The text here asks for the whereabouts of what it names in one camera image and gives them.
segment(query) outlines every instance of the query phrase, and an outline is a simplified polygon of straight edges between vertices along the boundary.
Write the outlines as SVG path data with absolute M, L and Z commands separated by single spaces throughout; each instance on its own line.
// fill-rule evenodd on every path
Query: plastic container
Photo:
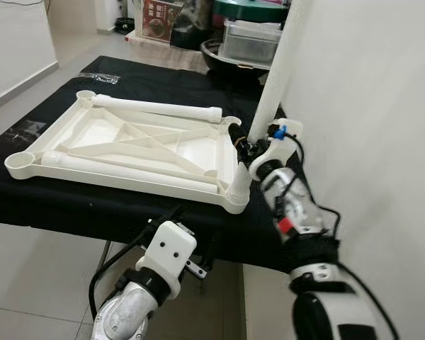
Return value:
M 206 40 L 200 46 L 207 66 L 220 73 L 221 77 L 241 81 L 243 78 L 259 78 L 268 73 L 270 67 L 266 65 L 251 62 L 242 64 L 239 60 L 220 57 L 219 51 L 222 45 L 221 40 L 211 39 Z
M 282 31 L 276 23 L 225 21 L 220 56 L 271 66 Z

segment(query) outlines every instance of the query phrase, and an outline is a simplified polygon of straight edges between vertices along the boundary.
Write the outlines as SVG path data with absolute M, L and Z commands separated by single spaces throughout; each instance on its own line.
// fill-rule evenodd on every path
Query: plastic tube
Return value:
M 126 168 L 124 166 L 101 163 L 99 161 L 91 161 L 89 159 L 72 157 L 57 151 L 45 152 L 42 156 L 41 164 L 43 166 L 51 166 L 55 168 L 86 171 L 95 174 L 136 179 L 138 181 L 164 184 L 167 186 L 176 186 L 179 188 L 189 188 L 208 193 L 217 193 L 217 186 L 215 184 L 192 181 L 190 179 L 184 179 L 175 176 L 156 174 L 149 171 L 142 171 Z
M 304 18 L 308 15 L 311 3 L 312 0 L 293 0 L 291 2 L 287 21 L 250 129 L 248 137 L 250 142 L 255 143 L 263 138 L 268 124 L 276 116 L 293 70 L 296 52 L 302 39 Z
M 222 119 L 221 108 L 198 108 L 195 106 L 182 106 L 149 101 L 128 101 L 116 99 L 103 94 L 94 96 L 91 101 L 94 105 L 109 108 L 122 108 L 125 110 L 137 110 L 142 112 L 156 113 L 158 115 L 171 115 L 174 117 L 206 120 L 210 123 L 220 123 Z
M 226 196 L 230 202 L 236 205 L 244 205 L 250 199 L 250 184 L 252 178 L 244 163 L 240 162 L 233 182 L 227 189 Z

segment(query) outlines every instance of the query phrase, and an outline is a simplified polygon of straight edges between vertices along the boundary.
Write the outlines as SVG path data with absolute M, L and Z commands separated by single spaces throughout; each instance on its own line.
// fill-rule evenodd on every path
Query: green lid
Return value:
M 214 13 L 231 20 L 280 23 L 286 19 L 288 7 L 259 0 L 215 0 Z

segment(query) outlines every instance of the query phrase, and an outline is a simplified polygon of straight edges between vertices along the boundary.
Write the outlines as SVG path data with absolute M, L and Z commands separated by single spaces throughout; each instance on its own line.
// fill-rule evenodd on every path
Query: table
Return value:
M 262 91 L 257 80 L 230 83 L 214 74 L 206 76 L 109 57 L 99 57 L 82 72 L 121 78 L 117 84 L 73 78 L 0 136 L 0 223 L 129 242 L 148 219 L 182 204 L 185 213 L 180 220 L 195 232 L 197 254 L 213 250 L 217 259 L 285 271 L 284 250 L 255 183 L 246 210 L 241 215 L 231 215 L 220 206 L 160 195 L 43 177 L 12 179 L 4 166 L 5 158 L 34 142 L 75 102 L 77 91 L 88 89 L 116 98 L 219 106 L 224 116 L 240 118 L 246 131 Z M 216 240 L 214 247 L 211 239 Z

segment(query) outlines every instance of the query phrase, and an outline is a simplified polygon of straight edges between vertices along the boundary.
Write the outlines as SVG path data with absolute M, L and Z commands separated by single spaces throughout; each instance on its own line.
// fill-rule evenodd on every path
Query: white wall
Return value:
M 316 0 L 283 107 L 305 125 L 317 200 L 344 215 L 342 260 L 402 339 L 425 340 L 425 0 Z M 286 279 L 246 271 L 249 339 L 292 339 L 274 329 Z
M 49 21 L 58 33 L 96 34 L 95 0 L 52 0 Z
M 96 0 L 96 25 L 99 30 L 112 30 L 117 18 L 122 17 L 118 0 Z
M 0 3 L 0 96 L 56 61 L 44 4 Z

